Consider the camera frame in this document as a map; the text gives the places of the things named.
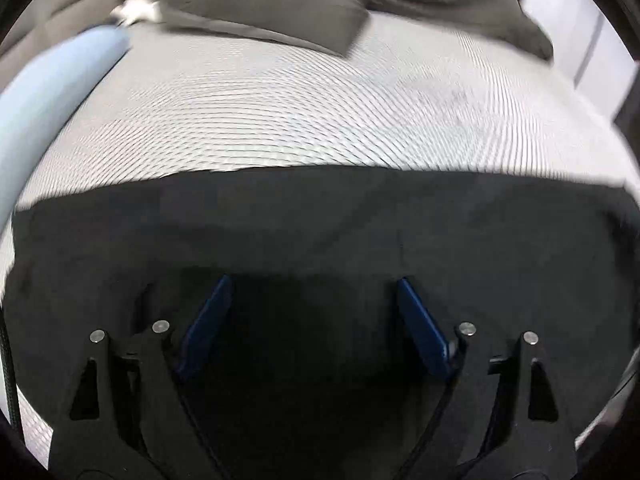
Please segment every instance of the light blue object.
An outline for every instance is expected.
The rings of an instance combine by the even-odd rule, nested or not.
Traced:
[[[125,30],[92,28],[34,58],[0,94],[0,234],[42,155],[128,49]]]

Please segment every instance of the metal screw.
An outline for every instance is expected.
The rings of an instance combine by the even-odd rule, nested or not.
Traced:
[[[93,332],[91,332],[91,334],[89,335],[89,340],[92,343],[99,343],[100,341],[102,341],[104,339],[104,330],[94,330]]]
[[[169,330],[169,322],[164,319],[159,319],[151,326],[151,330],[153,330],[157,334],[161,334],[162,332],[166,332]]]
[[[476,326],[473,323],[465,321],[464,323],[460,323],[458,330],[460,330],[462,335],[473,335],[476,333]]]
[[[535,345],[538,341],[540,341],[540,338],[538,338],[538,334],[536,334],[535,332],[525,332],[524,334],[522,334],[522,338],[530,345]]]

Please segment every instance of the white mesh fabric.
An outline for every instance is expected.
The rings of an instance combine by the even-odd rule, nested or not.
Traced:
[[[347,59],[155,25],[130,32],[130,52],[18,206],[177,171],[299,164],[626,182],[640,197],[620,134],[549,66],[502,43],[375,12]],[[0,290],[12,261],[6,235]],[[51,430],[21,401],[28,445],[47,463]]]

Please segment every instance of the wall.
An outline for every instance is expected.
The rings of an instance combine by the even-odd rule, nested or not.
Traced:
[[[554,44],[554,69],[607,119],[620,110],[638,67],[593,0],[522,0]]]

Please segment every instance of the white surface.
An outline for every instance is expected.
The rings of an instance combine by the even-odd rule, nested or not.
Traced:
[[[594,1],[522,0],[522,8],[551,38],[554,68],[577,83],[578,91],[612,121],[634,81],[636,64],[606,18],[593,55],[586,57],[602,15]],[[586,70],[577,80],[583,62]]]
[[[573,81],[600,14],[593,0],[522,0],[523,10],[551,38],[554,67]]]
[[[52,144],[21,207],[177,171],[299,164],[533,174],[626,183],[640,197],[622,136],[547,64],[503,43],[375,12],[347,59],[129,30],[132,49]],[[0,278],[12,259],[7,237]],[[24,413],[46,463],[50,428]]]
[[[631,90],[637,71],[625,44],[605,19],[591,62],[577,89],[603,117],[613,120]]]

